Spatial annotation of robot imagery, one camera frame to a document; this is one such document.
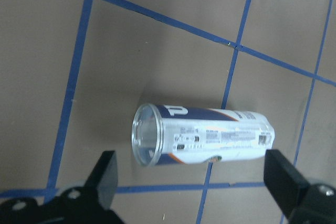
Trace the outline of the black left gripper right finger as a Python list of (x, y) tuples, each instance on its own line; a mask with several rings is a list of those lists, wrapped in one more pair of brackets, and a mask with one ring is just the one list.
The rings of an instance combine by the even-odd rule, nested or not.
[(311, 186), (279, 150), (266, 150), (264, 184), (287, 219)]

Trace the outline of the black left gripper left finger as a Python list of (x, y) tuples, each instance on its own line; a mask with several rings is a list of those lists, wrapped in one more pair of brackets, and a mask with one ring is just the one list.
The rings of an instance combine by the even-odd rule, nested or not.
[(118, 186), (118, 166), (115, 151), (103, 151), (84, 187), (94, 189), (104, 210), (110, 209)]

